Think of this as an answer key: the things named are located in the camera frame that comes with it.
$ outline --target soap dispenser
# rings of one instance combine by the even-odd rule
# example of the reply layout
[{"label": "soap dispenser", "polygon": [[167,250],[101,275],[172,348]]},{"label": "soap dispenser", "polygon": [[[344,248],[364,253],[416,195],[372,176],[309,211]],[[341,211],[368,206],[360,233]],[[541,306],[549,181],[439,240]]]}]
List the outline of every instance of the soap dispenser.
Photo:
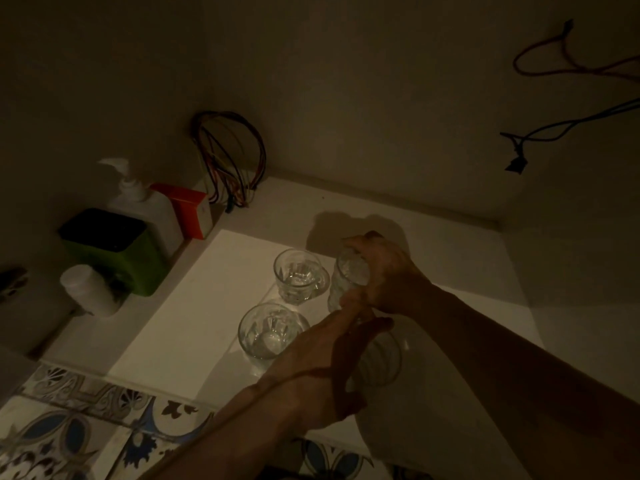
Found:
[{"label": "soap dispenser", "polygon": [[120,195],[108,202],[107,208],[146,222],[164,256],[171,258],[184,241],[171,200],[133,178],[126,158],[105,158],[99,163],[114,167],[122,175]]}]

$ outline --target tile floor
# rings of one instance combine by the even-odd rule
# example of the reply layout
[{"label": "tile floor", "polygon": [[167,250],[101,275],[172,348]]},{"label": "tile floor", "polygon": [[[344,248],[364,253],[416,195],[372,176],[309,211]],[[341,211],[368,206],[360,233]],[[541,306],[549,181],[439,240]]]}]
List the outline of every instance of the tile floor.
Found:
[{"label": "tile floor", "polygon": [[[41,364],[0,409],[0,480],[135,480],[211,418],[168,397]],[[260,480],[429,480],[297,438]]]}]

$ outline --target small white bottle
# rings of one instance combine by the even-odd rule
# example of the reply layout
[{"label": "small white bottle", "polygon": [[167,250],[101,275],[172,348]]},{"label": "small white bottle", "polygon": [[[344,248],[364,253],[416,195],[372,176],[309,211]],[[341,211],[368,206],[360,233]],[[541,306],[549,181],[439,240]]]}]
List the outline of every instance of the small white bottle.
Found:
[{"label": "small white bottle", "polygon": [[85,312],[94,317],[110,317],[120,307],[103,277],[87,264],[71,266],[60,276],[60,284]]},{"label": "small white bottle", "polygon": [[98,163],[111,165],[122,174],[120,195],[108,202],[107,208],[146,222],[164,256],[171,259],[184,236],[169,197],[145,188],[138,179],[132,178],[126,158],[105,158]]}]

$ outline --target cable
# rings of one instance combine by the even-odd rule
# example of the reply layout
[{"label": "cable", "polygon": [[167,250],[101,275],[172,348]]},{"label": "cable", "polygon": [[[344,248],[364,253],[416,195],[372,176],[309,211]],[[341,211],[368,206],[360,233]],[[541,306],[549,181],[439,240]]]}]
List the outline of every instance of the cable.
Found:
[{"label": "cable", "polygon": [[[617,62],[613,62],[611,64],[607,64],[601,67],[587,67],[577,63],[574,60],[574,58],[571,56],[571,54],[569,54],[569,49],[566,46],[566,40],[567,40],[567,37],[569,37],[569,33],[571,33],[571,30],[573,30],[573,20],[567,20],[564,23],[563,30],[562,30],[562,33],[560,33],[560,35],[556,35],[555,37],[542,40],[540,42],[534,43],[528,46],[527,48],[525,48],[523,51],[521,51],[521,53],[516,55],[516,57],[513,60],[513,68],[515,69],[515,71],[520,75],[525,75],[528,77],[572,73],[572,74],[590,74],[590,75],[601,75],[601,76],[607,76],[607,77],[618,77],[620,79],[626,79],[632,82],[640,82],[640,76],[624,74],[624,73],[615,72],[611,70],[621,65],[628,64],[629,62],[635,61],[640,63],[640,54],[634,55],[633,57],[628,57],[626,59],[621,59]],[[542,72],[531,72],[531,71],[525,71],[520,68],[520,66],[518,65],[518,61],[523,55],[529,53],[530,51],[536,48],[544,47],[545,45],[549,45],[551,43],[560,43],[560,49],[561,49],[563,58],[565,62],[571,65],[572,67],[571,69],[567,68],[567,69],[547,70]]]},{"label": "cable", "polygon": [[[522,174],[522,171],[524,170],[524,167],[526,167],[526,165],[528,163],[527,159],[524,158],[523,145],[524,145],[525,141],[542,141],[542,142],[557,141],[560,138],[562,138],[564,135],[569,133],[569,131],[571,131],[572,128],[575,128],[576,126],[578,126],[581,123],[587,123],[588,121],[601,120],[601,119],[604,119],[604,118],[608,118],[610,116],[615,116],[616,114],[621,114],[623,112],[633,111],[635,109],[640,109],[640,98],[631,99],[631,101],[627,101],[627,102],[624,102],[622,104],[617,104],[617,105],[615,105],[613,107],[605,109],[604,111],[601,111],[601,112],[598,112],[596,114],[593,114],[592,116],[587,116],[586,118],[581,118],[581,119],[578,119],[578,120],[560,121],[558,123],[553,123],[553,124],[550,124],[550,125],[542,126],[541,128],[538,128],[538,129],[533,130],[532,132],[526,134],[525,136],[518,136],[518,135],[513,134],[513,133],[501,132],[500,133],[501,136],[504,136],[504,137],[509,138],[511,140],[511,142],[513,143],[513,149],[517,154],[516,158],[511,160],[511,163],[507,166],[507,168],[505,168],[505,170],[513,171],[513,172],[516,172],[518,174]],[[540,138],[540,137],[539,138],[534,138],[533,137],[533,135],[535,135],[537,133],[540,133],[542,131],[546,131],[546,130],[549,130],[551,128],[556,128],[556,127],[561,127],[561,126],[566,126],[566,128],[564,128],[556,136],[549,137],[549,138]]]},{"label": "cable", "polygon": [[[234,159],[231,157],[231,154],[229,154],[213,133],[204,127],[204,123],[206,121],[210,121],[215,118],[222,118],[240,123],[242,126],[247,128],[255,138],[258,144],[259,156],[255,174],[251,182],[247,183],[248,172],[245,170],[243,174],[242,170],[240,170]],[[220,201],[222,197],[220,187],[218,186],[220,183],[224,191],[227,193],[227,201],[222,202],[227,206],[226,212],[231,212],[234,207],[248,207],[250,202],[253,200],[253,195],[258,184],[264,177],[267,165],[267,152],[259,131],[249,123],[249,121],[236,112],[202,111],[196,113],[192,117],[190,133],[191,138],[202,156],[202,161],[213,185],[214,191],[209,197],[209,202],[217,203]]]}]

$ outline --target human arm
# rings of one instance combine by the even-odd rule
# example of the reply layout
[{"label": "human arm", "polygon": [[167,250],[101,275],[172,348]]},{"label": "human arm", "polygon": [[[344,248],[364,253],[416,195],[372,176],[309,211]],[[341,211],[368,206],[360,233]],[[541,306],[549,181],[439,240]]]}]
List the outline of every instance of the human arm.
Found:
[{"label": "human arm", "polygon": [[368,343],[392,325],[360,304],[330,314],[300,334],[257,384],[217,412],[196,443],[178,450],[149,477],[255,478],[277,444],[365,406],[359,393],[346,391],[346,382]]},{"label": "human arm", "polygon": [[362,301],[411,317],[473,389],[533,478],[640,478],[640,406],[429,282],[375,233],[345,241],[367,259]]}]

